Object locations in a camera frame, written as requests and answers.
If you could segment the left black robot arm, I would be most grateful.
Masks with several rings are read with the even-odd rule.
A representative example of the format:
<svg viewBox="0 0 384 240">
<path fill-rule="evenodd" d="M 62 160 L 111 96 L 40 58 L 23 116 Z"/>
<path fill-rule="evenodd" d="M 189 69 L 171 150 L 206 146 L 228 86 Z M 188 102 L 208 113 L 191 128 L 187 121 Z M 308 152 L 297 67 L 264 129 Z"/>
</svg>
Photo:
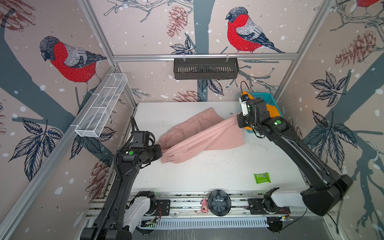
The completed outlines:
<svg viewBox="0 0 384 240">
<path fill-rule="evenodd" d="M 151 191 L 139 192 L 128 204 L 139 171 L 162 157 L 155 136 L 139 130 L 133 117 L 131 124 L 131 136 L 113 160 L 116 175 L 107 200 L 93 225 L 83 229 L 82 240 L 130 240 L 142 217 L 156 208 L 156 197 Z"/>
</svg>

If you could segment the pink shorts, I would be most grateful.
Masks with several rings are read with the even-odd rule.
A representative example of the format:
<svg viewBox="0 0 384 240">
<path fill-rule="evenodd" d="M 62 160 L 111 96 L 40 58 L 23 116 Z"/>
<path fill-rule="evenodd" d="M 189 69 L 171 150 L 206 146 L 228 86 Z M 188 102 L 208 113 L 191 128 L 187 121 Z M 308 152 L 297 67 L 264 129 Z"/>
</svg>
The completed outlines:
<svg viewBox="0 0 384 240">
<path fill-rule="evenodd" d="M 209 108 L 171 128 L 160 137 L 158 144 L 163 164 L 180 164 L 203 151 L 241 147 L 244 137 L 237 117 L 223 119 L 213 108 Z"/>
</svg>

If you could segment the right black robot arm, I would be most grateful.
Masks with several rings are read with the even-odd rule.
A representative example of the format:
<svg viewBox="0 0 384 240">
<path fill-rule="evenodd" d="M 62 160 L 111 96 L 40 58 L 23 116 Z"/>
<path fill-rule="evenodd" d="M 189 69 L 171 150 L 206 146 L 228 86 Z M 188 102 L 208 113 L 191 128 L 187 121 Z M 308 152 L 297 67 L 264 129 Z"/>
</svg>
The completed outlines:
<svg viewBox="0 0 384 240">
<path fill-rule="evenodd" d="M 324 216 L 346 195 L 353 181 L 325 165 L 301 141 L 293 127 L 281 116 L 272 118 L 262 99 L 240 97 L 242 113 L 237 115 L 240 128 L 249 127 L 280 147 L 309 181 L 309 187 L 295 190 L 274 188 L 265 194 L 265 206 L 307 208 Z"/>
</svg>

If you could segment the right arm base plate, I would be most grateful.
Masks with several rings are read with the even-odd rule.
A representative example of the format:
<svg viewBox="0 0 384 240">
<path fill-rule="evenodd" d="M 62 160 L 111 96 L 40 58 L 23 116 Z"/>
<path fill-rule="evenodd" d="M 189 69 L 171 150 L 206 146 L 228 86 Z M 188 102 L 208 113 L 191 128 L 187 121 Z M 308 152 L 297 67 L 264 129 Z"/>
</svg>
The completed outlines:
<svg viewBox="0 0 384 240">
<path fill-rule="evenodd" d="M 288 207 L 278 207 L 269 199 L 248 199 L 249 207 L 252 215 L 290 215 L 291 211 Z"/>
</svg>

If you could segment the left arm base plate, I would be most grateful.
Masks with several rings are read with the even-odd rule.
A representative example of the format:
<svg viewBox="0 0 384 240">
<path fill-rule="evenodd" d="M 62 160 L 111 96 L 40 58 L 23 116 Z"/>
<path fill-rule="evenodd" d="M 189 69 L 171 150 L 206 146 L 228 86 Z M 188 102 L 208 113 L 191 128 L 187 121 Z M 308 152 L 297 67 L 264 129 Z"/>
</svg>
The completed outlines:
<svg viewBox="0 0 384 240">
<path fill-rule="evenodd" d="M 168 216 L 170 214 L 170 200 L 153 200 L 150 199 L 150 209 L 145 216 Z"/>
</svg>

